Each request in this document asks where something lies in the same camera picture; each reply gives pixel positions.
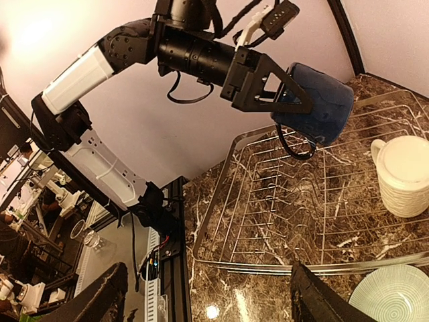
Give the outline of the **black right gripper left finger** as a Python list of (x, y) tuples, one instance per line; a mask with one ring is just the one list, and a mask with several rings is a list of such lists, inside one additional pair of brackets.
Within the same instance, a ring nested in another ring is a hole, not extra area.
[(56, 310), (57, 321), (123, 321), (128, 271), (113, 264), (77, 297)]

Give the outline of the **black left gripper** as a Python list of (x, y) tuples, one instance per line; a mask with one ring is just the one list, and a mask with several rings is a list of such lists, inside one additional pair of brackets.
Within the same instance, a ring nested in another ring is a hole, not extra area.
[[(294, 78), (298, 62), (282, 69), (267, 55), (240, 46), (235, 52), (224, 81), (221, 98), (240, 111), (310, 114), (311, 96)], [(270, 76), (279, 80), (276, 92), (265, 90)]]

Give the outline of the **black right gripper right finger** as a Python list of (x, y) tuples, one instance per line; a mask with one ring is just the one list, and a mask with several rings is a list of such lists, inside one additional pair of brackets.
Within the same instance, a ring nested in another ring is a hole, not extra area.
[(369, 320), (299, 261), (292, 266), (290, 292), (294, 321)]

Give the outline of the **dark blue ceramic mug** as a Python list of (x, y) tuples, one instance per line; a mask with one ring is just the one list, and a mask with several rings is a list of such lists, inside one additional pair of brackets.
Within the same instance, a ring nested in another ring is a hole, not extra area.
[[(312, 110), (309, 114), (272, 112), (271, 119), (286, 153), (297, 160), (308, 160), (316, 152), (317, 144), (329, 146), (340, 136), (353, 110), (354, 92), (336, 78), (299, 62), (290, 66), (289, 74), (311, 98)], [(306, 138), (306, 153), (299, 154), (289, 147), (283, 126)]]

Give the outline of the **white ribbed ceramic mug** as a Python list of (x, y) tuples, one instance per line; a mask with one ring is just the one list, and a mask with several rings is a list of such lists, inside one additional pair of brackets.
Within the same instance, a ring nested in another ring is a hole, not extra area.
[(428, 208), (428, 140), (399, 136), (371, 142), (381, 200), (401, 218), (417, 217)]

